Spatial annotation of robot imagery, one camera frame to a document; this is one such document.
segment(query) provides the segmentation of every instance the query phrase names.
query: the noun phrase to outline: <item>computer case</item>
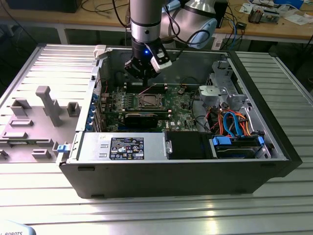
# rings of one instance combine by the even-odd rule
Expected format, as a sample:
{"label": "computer case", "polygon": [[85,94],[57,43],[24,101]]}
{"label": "computer case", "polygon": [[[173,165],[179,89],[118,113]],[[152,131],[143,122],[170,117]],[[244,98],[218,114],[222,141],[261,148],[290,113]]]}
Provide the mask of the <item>computer case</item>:
{"label": "computer case", "polygon": [[215,18],[217,20],[216,28],[221,28],[227,6],[227,0],[216,0],[214,4],[214,10],[216,12]]}

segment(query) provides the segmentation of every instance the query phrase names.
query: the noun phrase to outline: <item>cpu socket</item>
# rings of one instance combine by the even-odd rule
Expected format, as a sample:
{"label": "cpu socket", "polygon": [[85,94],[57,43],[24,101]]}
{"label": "cpu socket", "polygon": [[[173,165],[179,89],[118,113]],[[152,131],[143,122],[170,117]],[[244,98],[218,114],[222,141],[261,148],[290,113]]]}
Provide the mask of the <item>cpu socket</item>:
{"label": "cpu socket", "polygon": [[161,94],[140,94],[138,96],[139,109],[163,109]]}

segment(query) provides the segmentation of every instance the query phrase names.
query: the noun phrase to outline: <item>power supply label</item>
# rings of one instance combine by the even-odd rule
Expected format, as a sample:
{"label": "power supply label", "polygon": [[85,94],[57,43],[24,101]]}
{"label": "power supply label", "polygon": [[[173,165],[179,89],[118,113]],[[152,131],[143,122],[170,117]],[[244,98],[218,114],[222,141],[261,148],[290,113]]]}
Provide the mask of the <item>power supply label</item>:
{"label": "power supply label", "polygon": [[111,160],[143,160],[143,138],[112,138]]}

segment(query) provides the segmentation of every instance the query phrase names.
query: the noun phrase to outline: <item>green circuit board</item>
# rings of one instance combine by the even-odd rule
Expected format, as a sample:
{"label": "green circuit board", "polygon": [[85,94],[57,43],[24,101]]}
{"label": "green circuit board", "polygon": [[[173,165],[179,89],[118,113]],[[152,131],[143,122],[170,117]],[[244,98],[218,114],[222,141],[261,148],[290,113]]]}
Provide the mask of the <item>green circuit board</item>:
{"label": "green circuit board", "polygon": [[123,125],[123,117],[127,112],[157,114],[157,128],[152,128],[151,132],[163,131],[197,131],[195,122],[192,118],[191,94],[185,92],[178,95],[181,87],[168,87],[164,94],[149,94],[148,92],[141,95],[135,93],[126,93],[117,88],[110,93],[109,101],[103,114],[106,117],[106,131],[118,132],[127,131]]}

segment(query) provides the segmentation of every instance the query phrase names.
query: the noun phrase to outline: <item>workbench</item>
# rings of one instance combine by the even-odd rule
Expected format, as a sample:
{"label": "workbench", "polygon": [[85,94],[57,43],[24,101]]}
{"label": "workbench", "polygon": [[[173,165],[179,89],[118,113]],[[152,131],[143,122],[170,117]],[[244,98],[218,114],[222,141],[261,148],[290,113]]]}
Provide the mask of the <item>workbench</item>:
{"label": "workbench", "polygon": [[[95,2],[96,4],[110,3],[111,0],[95,0]],[[123,5],[127,2],[128,0],[117,0],[116,5]],[[279,20],[278,24],[248,23],[248,14],[238,12],[240,5],[246,1],[230,0],[229,2],[233,14],[238,18],[238,21],[247,24],[243,39],[287,43],[307,43],[313,33],[313,24],[305,24],[300,26],[283,18]],[[57,29],[60,42],[62,44],[69,44],[66,29],[125,31],[125,29],[119,24],[114,11],[111,11],[109,16],[106,17],[98,15],[94,12],[88,12],[82,8],[79,8],[77,12],[73,14],[33,10],[11,10],[6,3],[5,7],[21,25],[33,27],[50,27]],[[93,2],[91,0],[88,1],[84,7],[89,10],[94,10]],[[118,13],[121,19],[125,19],[127,8],[127,6],[118,8]],[[313,6],[303,4],[301,10],[313,11]],[[7,15],[3,9],[0,9],[0,24],[10,25],[16,23]],[[231,32],[231,27],[229,26],[228,22],[224,20],[222,27],[216,29],[213,35],[215,40],[212,49],[219,49],[222,44],[222,40],[224,38],[228,38]]]}

